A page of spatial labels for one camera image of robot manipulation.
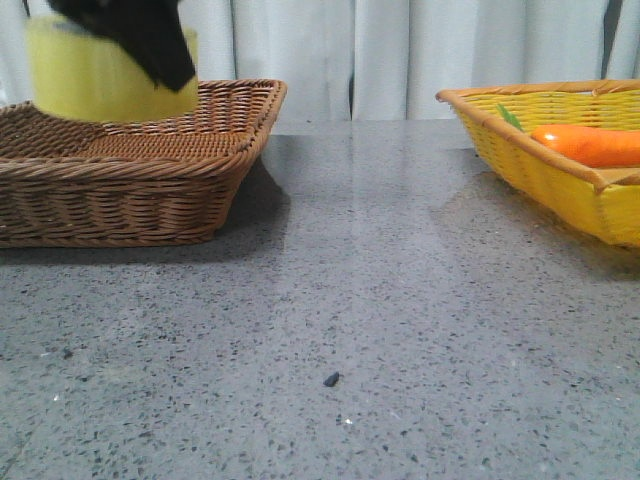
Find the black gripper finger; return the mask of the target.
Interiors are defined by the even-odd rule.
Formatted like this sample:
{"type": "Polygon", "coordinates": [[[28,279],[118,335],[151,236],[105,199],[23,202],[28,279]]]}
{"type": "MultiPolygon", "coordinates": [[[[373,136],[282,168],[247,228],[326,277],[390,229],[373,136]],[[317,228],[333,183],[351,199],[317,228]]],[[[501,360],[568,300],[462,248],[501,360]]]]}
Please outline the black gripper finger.
{"type": "Polygon", "coordinates": [[[88,32],[114,41],[156,85],[178,92],[196,75],[177,1],[51,1],[49,6],[88,32]]]}

